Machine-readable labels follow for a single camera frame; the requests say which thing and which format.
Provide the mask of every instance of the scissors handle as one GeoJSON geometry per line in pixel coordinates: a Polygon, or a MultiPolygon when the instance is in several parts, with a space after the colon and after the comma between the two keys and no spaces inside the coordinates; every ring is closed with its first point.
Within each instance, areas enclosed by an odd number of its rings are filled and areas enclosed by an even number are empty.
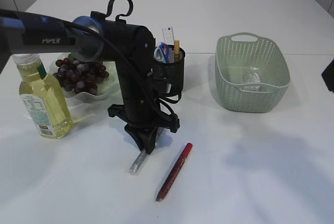
{"type": "Polygon", "coordinates": [[[167,44],[165,44],[165,43],[161,43],[159,45],[159,48],[161,49],[166,62],[169,63],[169,53],[170,53],[169,46],[167,44]]]}
{"type": "Polygon", "coordinates": [[[153,54],[153,58],[156,61],[166,63],[165,55],[164,55],[163,51],[161,50],[161,48],[156,48],[155,49],[154,54],[153,54]]]}

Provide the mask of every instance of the white table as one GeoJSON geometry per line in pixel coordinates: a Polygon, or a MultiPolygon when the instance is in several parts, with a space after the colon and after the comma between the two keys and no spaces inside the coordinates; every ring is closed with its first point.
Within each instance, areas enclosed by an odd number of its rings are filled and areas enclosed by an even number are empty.
{"type": "MultiPolygon", "coordinates": [[[[38,0],[28,11],[74,20],[109,0],[38,0]]],[[[133,0],[128,23],[144,25],[162,40],[173,26],[187,53],[214,53],[218,38],[252,32],[274,40],[284,54],[334,54],[334,20],[314,0],[133,0]]],[[[127,11],[115,3],[111,18],[127,11]]]]}
{"type": "MultiPolygon", "coordinates": [[[[56,56],[44,54],[44,65],[56,56]]],[[[282,101],[246,114],[220,106],[214,56],[187,54],[183,98],[173,106],[181,128],[164,133],[138,176],[127,170],[139,151],[106,111],[119,93],[72,108],[93,115],[48,140],[28,118],[10,60],[0,75],[0,223],[332,223],[334,95],[321,78],[332,58],[285,55],[292,83],[282,101]],[[187,142],[188,161],[156,203],[187,142]]]]}

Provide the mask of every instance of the robotic arm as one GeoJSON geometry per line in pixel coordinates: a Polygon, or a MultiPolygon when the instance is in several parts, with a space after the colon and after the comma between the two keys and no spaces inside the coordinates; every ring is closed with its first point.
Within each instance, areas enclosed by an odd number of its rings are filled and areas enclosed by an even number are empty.
{"type": "Polygon", "coordinates": [[[161,81],[153,79],[155,39],[144,26],[128,25],[120,16],[106,20],[115,0],[110,0],[107,14],[93,11],[73,22],[0,9],[0,72],[12,54],[72,52],[80,61],[115,61],[124,105],[108,108],[110,117],[125,121],[125,131],[140,150],[150,154],[155,147],[158,127],[176,133],[180,120],[159,97],[161,81]],[[171,114],[161,111],[163,104],[171,114]]]}

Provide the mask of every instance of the bottle cap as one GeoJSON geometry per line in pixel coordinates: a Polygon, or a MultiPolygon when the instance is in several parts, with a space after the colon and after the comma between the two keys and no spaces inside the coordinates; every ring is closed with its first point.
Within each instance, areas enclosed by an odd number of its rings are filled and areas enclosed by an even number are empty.
{"type": "Polygon", "coordinates": [[[29,65],[40,59],[38,53],[13,54],[12,57],[16,65],[29,65]]]}

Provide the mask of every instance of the red marker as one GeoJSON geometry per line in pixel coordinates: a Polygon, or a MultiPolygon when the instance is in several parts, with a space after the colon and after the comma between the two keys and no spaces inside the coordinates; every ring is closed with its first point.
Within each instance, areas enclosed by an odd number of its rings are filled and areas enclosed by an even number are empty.
{"type": "Polygon", "coordinates": [[[158,196],[157,196],[157,199],[156,199],[157,202],[162,201],[166,197],[169,189],[171,189],[178,173],[180,172],[184,162],[186,161],[192,147],[193,147],[193,144],[188,143],[186,145],[186,147],[183,149],[183,151],[180,154],[179,158],[177,159],[175,165],[173,166],[172,171],[169,173],[167,179],[163,183],[160,191],[158,192],[158,196]]]}

